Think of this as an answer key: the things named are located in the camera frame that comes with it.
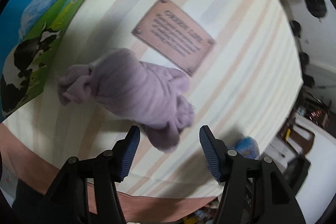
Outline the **light blue tissue pack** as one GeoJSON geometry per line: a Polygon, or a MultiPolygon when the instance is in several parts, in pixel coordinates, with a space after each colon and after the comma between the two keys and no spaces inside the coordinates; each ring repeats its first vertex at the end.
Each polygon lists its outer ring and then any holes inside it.
{"type": "Polygon", "coordinates": [[[257,141],[250,136],[238,140],[232,149],[247,159],[257,159],[260,155],[257,141]]]}

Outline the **dark wooden chair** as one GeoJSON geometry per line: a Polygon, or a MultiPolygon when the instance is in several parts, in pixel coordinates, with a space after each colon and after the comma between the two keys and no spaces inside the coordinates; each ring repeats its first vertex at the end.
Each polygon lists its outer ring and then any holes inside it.
{"type": "Polygon", "coordinates": [[[295,121],[295,115],[296,115],[296,111],[293,109],[288,115],[288,118],[285,120],[280,130],[278,131],[276,137],[278,137],[280,141],[282,141],[285,145],[287,145],[289,149],[291,149],[294,152],[294,154],[305,156],[306,154],[310,152],[310,150],[313,147],[315,134],[312,131],[299,125],[295,121]],[[294,130],[295,127],[305,132],[307,134],[307,137],[304,137],[299,132],[295,131],[294,130]],[[300,152],[298,152],[290,144],[289,139],[294,141],[295,144],[299,146],[299,148],[301,149],[300,152]]]}

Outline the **barbell on floor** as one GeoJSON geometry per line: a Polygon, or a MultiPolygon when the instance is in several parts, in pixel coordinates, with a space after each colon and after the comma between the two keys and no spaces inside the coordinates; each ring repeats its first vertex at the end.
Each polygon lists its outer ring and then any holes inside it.
{"type": "Polygon", "coordinates": [[[295,42],[298,47],[298,54],[299,54],[299,61],[300,61],[301,70],[302,70],[303,84],[308,88],[312,88],[315,84],[315,81],[312,76],[306,74],[306,68],[310,63],[310,57],[306,52],[302,50],[302,45],[301,45],[301,40],[300,40],[301,34],[302,34],[302,27],[300,23],[296,20],[290,20],[289,24],[291,26],[291,31],[293,33],[295,42]]]}

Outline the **open cardboard box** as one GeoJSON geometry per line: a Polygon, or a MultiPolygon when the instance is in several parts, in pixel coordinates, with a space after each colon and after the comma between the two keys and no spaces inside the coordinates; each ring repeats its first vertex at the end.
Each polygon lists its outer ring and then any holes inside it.
{"type": "Polygon", "coordinates": [[[1,120],[43,92],[84,0],[1,0],[1,120]]]}

